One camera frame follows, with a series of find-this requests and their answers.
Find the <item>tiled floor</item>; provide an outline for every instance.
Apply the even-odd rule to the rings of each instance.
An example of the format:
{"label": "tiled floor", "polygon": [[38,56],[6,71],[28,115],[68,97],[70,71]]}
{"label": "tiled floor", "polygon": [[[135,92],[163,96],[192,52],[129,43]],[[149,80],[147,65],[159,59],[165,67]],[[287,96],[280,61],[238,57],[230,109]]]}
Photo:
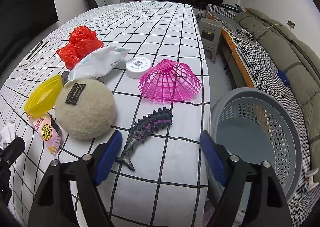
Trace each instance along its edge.
{"label": "tiled floor", "polygon": [[216,102],[227,92],[236,88],[233,78],[230,77],[230,72],[226,75],[224,70],[225,60],[218,53],[216,62],[211,63],[210,52],[204,51],[206,54],[206,62],[209,71],[209,83],[210,83],[210,105],[211,108]]}

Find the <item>gray plastic stool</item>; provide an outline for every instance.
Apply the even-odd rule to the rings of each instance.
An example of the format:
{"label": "gray plastic stool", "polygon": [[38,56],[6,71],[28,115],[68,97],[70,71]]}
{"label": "gray plastic stool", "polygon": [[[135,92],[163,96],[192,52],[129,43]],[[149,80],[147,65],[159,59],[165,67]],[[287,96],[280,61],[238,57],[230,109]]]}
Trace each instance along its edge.
{"label": "gray plastic stool", "polygon": [[199,31],[202,45],[204,49],[212,52],[211,62],[215,63],[222,24],[208,18],[202,18],[199,23]]}
{"label": "gray plastic stool", "polygon": [[[237,88],[225,94],[211,110],[210,135],[230,154],[249,163],[269,161],[287,202],[295,194],[302,169],[302,148],[297,128],[284,107],[267,93]],[[209,176],[209,199],[213,206],[223,192]],[[239,211],[246,210],[251,184],[246,183]]]}

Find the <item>pink mesh cover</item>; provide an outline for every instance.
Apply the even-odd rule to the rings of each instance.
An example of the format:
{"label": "pink mesh cover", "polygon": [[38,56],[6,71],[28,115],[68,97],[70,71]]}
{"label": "pink mesh cover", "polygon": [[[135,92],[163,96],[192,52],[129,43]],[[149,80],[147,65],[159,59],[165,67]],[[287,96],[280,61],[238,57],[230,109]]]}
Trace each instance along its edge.
{"label": "pink mesh cover", "polygon": [[141,95],[157,102],[190,100],[199,93],[201,81],[190,67],[169,59],[163,59],[150,68],[139,82]]}

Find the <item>blue gripper pad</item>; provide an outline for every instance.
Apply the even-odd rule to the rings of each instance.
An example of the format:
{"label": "blue gripper pad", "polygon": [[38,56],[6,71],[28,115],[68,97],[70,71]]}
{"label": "blue gripper pad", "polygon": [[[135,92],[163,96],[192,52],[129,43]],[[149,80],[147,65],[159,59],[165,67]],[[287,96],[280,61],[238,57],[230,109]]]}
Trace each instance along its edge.
{"label": "blue gripper pad", "polygon": [[290,81],[289,81],[289,79],[287,78],[287,76],[285,75],[285,73],[283,71],[279,70],[277,72],[277,75],[281,79],[281,81],[283,82],[283,84],[285,86],[289,86],[290,85]]}
{"label": "blue gripper pad", "polygon": [[203,131],[200,135],[200,146],[214,179],[222,186],[225,186],[227,184],[227,179],[224,174],[223,162],[214,149],[213,139],[206,131]]}
{"label": "blue gripper pad", "polygon": [[98,163],[97,175],[94,180],[97,186],[100,185],[102,181],[107,179],[121,146],[122,135],[119,131],[116,131],[116,134],[114,134],[113,138],[111,139],[110,145],[101,156],[101,159]]}

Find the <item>metal screw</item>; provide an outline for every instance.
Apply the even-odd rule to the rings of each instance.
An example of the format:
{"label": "metal screw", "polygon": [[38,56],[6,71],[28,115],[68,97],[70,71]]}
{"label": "metal screw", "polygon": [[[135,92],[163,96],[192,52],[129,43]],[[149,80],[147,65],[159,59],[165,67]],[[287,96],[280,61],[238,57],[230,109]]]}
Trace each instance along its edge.
{"label": "metal screw", "polygon": [[82,159],[85,160],[85,161],[90,160],[91,158],[92,158],[92,155],[91,155],[91,154],[84,154],[84,155],[82,156]]}
{"label": "metal screw", "polygon": [[271,164],[270,164],[269,161],[263,161],[262,164],[263,164],[265,167],[267,167],[267,168],[271,167]]}
{"label": "metal screw", "polygon": [[236,156],[236,155],[231,155],[231,156],[230,156],[230,159],[231,159],[231,161],[233,161],[233,162],[238,162],[238,161],[239,161],[239,157]]}
{"label": "metal screw", "polygon": [[51,166],[56,166],[56,165],[58,165],[59,164],[59,160],[57,160],[57,159],[54,159],[54,160],[52,160],[51,162],[50,162],[50,165]]}

